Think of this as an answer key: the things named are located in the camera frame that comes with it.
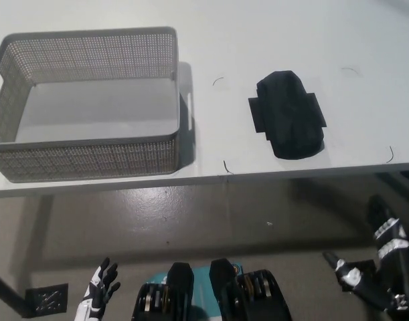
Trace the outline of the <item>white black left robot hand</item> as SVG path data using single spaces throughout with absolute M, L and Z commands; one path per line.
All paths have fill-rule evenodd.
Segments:
M 116 282 L 117 268 L 117 263 L 110 265 L 109 257 L 106 257 L 98 266 L 77 307 L 74 321 L 101 321 L 103 319 L 106 305 L 120 288 L 120 282 Z

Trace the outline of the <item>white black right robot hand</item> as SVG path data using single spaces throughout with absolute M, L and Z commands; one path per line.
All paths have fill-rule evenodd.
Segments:
M 409 238 L 404 226 L 379 195 L 369 199 L 367 222 L 380 262 L 375 274 L 331 251 L 323 252 L 323 257 L 342 288 L 392 320 L 409 320 Z

